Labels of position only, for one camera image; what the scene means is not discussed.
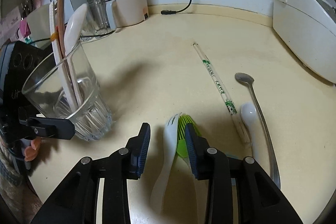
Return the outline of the left hand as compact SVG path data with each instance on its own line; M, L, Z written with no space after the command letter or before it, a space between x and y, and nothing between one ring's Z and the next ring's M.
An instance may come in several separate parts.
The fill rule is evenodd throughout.
M25 148L23 153L26 162L33 161L37 157L41 147L41 143L41 137L36 137L34 140L30 141L30 144Z

